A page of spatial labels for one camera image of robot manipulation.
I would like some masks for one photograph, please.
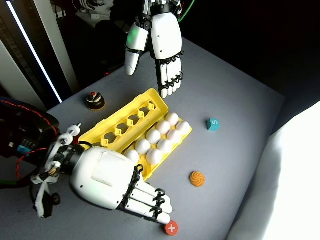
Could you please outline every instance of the yellow egg carton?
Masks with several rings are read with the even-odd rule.
[[[88,142],[93,146],[101,146],[118,153],[124,153],[127,149],[134,149],[138,139],[145,139],[149,129],[154,129],[157,122],[165,120],[169,108],[154,88],[137,96],[132,102],[122,109],[99,122],[94,128],[83,134],[79,141]],[[179,146],[191,133],[190,127],[187,134],[183,134],[179,143],[172,145],[170,153],[163,154],[162,160],[157,165],[147,163],[146,154],[139,155],[138,164],[143,165],[143,179],[147,180],[152,173],[166,160],[166,158]]]

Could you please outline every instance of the white egg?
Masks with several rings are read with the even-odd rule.
[[[179,122],[179,116],[175,112],[171,112],[165,117],[165,120],[168,121],[170,126],[175,126]]]
[[[157,165],[162,160],[162,152],[159,149],[151,149],[146,154],[146,161],[150,165]]]
[[[129,149],[125,151],[124,155],[130,159],[134,165],[136,165],[139,162],[139,153],[134,149]]]
[[[135,150],[138,154],[147,154],[150,150],[150,142],[146,139],[139,139],[135,143]]]
[[[160,121],[157,125],[156,125],[156,129],[161,133],[161,134],[167,134],[171,127],[170,127],[170,123],[167,121]]]
[[[157,148],[165,153],[165,154],[168,154],[171,152],[172,150],[172,142],[168,139],[161,139],[159,142],[158,142],[158,145],[157,145]]]
[[[157,144],[160,139],[161,139],[161,134],[158,130],[156,129],[151,129],[148,131],[146,134],[146,139],[151,143],[151,144]]]
[[[187,134],[190,130],[190,124],[187,121],[181,121],[176,125],[175,129],[180,131],[182,134]]]
[[[174,144],[179,143],[181,140],[181,137],[182,137],[181,132],[176,129],[170,130],[168,132],[168,135],[166,136],[166,138],[169,139]]]

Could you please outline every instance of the white robotic hand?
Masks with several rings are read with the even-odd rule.
[[[159,93],[162,98],[181,87],[182,36],[173,12],[182,12],[180,1],[145,0],[142,19],[136,18],[126,41],[125,70],[133,75],[146,48],[149,34],[150,55],[155,59]]]
[[[78,160],[70,182],[76,193],[97,206],[126,210],[168,224],[171,200],[144,182],[143,166],[103,147],[91,147]]]

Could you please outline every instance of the white plus sign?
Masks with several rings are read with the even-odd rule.
[[[171,231],[171,233],[173,233],[176,228],[171,224],[171,226],[168,229]]]

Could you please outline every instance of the led light strip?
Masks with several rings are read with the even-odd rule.
[[[39,66],[40,66],[40,68],[41,68],[41,70],[42,70],[42,72],[43,72],[46,80],[48,81],[48,83],[50,84],[50,86],[51,86],[54,94],[56,95],[56,98],[58,99],[58,101],[59,101],[60,103],[62,103],[62,100],[61,100],[61,98],[60,98],[60,96],[59,96],[59,94],[58,94],[55,86],[53,85],[53,83],[52,83],[51,79],[49,78],[49,76],[48,76],[48,74],[47,74],[47,72],[46,72],[43,64],[41,63],[41,61],[40,61],[40,59],[39,59],[39,57],[38,57],[38,55],[37,55],[34,47],[33,47],[32,44],[31,44],[31,41],[30,41],[30,39],[29,39],[29,37],[28,37],[28,35],[27,35],[24,27],[22,26],[20,19],[18,18],[18,15],[17,15],[14,7],[12,6],[12,4],[11,4],[10,1],[6,1],[6,4],[8,5],[8,7],[9,7],[9,9],[10,9],[10,11],[11,11],[11,13],[12,13],[12,15],[13,15],[15,21],[16,21],[16,23],[18,24],[18,26],[19,26],[19,28],[20,28],[23,36],[24,36],[24,39],[25,39],[26,42],[28,43],[29,48],[31,49],[31,52],[33,53],[33,56],[35,57],[36,61],[38,62],[38,64],[39,64]]]

